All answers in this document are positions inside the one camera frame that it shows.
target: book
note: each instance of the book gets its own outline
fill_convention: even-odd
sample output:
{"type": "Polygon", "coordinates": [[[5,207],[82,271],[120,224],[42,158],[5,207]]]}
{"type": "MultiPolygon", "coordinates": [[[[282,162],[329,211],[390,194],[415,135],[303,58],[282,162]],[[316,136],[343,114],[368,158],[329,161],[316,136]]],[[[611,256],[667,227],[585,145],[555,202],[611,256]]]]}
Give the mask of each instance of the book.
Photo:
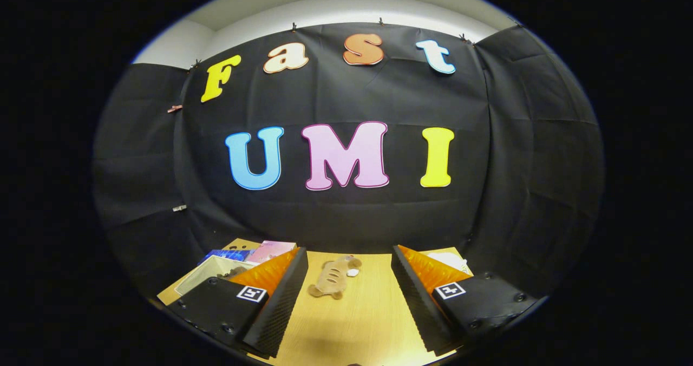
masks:
{"type": "Polygon", "coordinates": [[[282,253],[289,252],[294,248],[296,248],[296,243],[265,240],[245,258],[245,262],[252,265],[259,265],[274,257],[279,257],[282,253]]]}
{"type": "Polygon", "coordinates": [[[216,257],[222,257],[232,260],[239,260],[244,262],[245,259],[250,255],[253,250],[211,250],[205,257],[198,262],[198,266],[201,265],[208,257],[215,255],[216,257]]]}

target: blue letter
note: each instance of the blue letter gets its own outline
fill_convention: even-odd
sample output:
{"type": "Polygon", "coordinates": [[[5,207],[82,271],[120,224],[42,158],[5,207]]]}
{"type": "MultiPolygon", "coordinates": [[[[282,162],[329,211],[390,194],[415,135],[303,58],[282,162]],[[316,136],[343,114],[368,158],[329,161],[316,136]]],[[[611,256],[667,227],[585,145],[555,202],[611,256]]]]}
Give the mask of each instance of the blue letter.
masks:
{"type": "Polygon", "coordinates": [[[426,40],[419,41],[416,43],[416,46],[423,49],[423,52],[426,53],[426,60],[428,60],[428,63],[434,70],[446,74],[455,72],[455,66],[446,63],[443,59],[443,55],[449,55],[450,53],[447,49],[438,46],[438,43],[433,40],[426,40]]]}
{"type": "Polygon", "coordinates": [[[228,147],[228,159],[231,163],[231,176],[238,186],[248,190],[265,190],[272,187],[282,173],[282,162],[279,159],[279,138],[284,134],[284,128],[268,127],[258,132],[258,138],[265,142],[265,172],[258,175],[248,168],[248,153],[246,144],[250,134],[236,133],[228,136],[224,143],[228,147]]]}

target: yellow letter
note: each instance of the yellow letter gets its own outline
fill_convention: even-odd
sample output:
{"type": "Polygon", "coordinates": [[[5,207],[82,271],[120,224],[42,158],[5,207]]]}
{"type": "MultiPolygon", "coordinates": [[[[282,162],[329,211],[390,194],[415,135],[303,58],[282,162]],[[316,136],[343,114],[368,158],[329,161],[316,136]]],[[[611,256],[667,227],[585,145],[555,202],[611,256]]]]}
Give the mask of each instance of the yellow letter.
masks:
{"type": "Polygon", "coordinates": [[[448,149],[455,134],[445,128],[426,128],[421,134],[428,141],[428,163],[426,175],[421,177],[421,186],[448,186],[451,181],[448,175],[448,149]]]}
{"type": "Polygon", "coordinates": [[[202,102],[207,102],[208,100],[221,95],[219,82],[221,81],[221,84],[226,84],[226,82],[228,82],[228,78],[231,76],[231,67],[229,66],[235,67],[238,65],[238,63],[240,63],[240,55],[227,58],[226,60],[223,60],[223,62],[216,63],[207,70],[209,75],[207,77],[205,93],[201,98],[202,102]]]}
{"type": "Polygon", "coordinates": [[[271,50],[263,70],[267,73],[277,73],[284,68],[289,68],[290,70],[295,70],[296,68],[303,67],[307,62],[308,58],[305,57],[305,45],[302,43],[288,43],[281,45],[271,50]]]}

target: plush bread toy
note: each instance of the plush bread toy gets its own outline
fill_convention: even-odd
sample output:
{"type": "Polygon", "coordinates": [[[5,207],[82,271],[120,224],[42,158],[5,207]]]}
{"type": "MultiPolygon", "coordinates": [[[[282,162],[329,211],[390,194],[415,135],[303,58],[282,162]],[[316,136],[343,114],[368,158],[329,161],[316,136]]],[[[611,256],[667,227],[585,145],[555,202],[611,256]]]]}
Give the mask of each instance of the plush bread toy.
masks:
{"type": "Polygon", "coordinates": [[[325,262],[317,284],[310,285],[308,292],[314,297],[331,295],[334,299],[340,299],[342,292],[347,288],[347,271],[359,267],[361,267],[361,260],[352,255],[325,262]]]}

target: letter m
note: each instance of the letter m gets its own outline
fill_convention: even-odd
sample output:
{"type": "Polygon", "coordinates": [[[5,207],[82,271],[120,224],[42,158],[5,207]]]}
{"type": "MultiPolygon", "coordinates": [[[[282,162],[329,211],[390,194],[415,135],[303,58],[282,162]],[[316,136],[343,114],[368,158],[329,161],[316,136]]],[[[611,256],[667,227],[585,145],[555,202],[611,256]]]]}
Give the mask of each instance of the letter m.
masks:
{"type": "Polygon", "coordinates": [[[332,179],[327,178],[327,167],[332,170],[339,185],[349,184],[358,162],[358,175],[354,184],[362,188],[382,187],[389,178],[384,173],[383,136],[388,125],[383,122],[362,122],[345,148],[330,125],[310,125],[301,135],[309,141],[310,179],[305,182],[309,190],[327,190],[332,179]]]}

